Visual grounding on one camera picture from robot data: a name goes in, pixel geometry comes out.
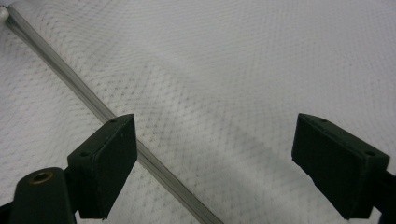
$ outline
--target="white textured fabric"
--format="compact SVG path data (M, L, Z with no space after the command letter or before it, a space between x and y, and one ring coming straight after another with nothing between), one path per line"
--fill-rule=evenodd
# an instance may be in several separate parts
M66 157L102 123L27 45L0 24L0 205L18 181ZM194 223L137 163L106 223ZM79 220L78 223L102 223Z
M299 112L396 156L394 2L14 7L225 223L346 223L291 161Z

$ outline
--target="textured surface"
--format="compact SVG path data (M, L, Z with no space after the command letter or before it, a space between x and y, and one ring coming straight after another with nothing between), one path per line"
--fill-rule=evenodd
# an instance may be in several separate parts
M345 223L291 161L299 112L396 156L392 1L14 7L226 223Z
M12 200L25 175L45 167L65 168L67 155L102 124L3 24L0 68L0 204L4 204ZM138 163L109 218L110 223L196 222Z

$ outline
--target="white cloth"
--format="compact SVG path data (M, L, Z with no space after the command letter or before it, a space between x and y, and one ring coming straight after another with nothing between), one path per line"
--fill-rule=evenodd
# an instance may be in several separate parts
M291 161L299 112L396 156L394 2L13 6L225 223L346 223Z
M101 125L49 67L0 24L0 205L12 201L25 175L46 167L65 168L67 156ZM159 222L197 221L136 163L106 223Z

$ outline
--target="screw hole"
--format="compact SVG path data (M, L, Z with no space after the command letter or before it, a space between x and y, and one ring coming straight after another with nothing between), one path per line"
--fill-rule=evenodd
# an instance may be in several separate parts
M41 183L44 183L44 182L46 182L47 180L51 179L52 176L53 176L53 173L52 173L52 172L40 173L40 174L35 175L34 177L32 177L32 178L29 180L29 183L30 183L30 184L34 184L34 185L36 185L36 184L41 184Z
M89 156L90 153L89 153L89 152L81 152L79 155L80 155L81 157L86 157L86 156Z
M365 153L366 155L368 155L368 156L375 156L375 153L372 152L372 151L365 151L364 153Z

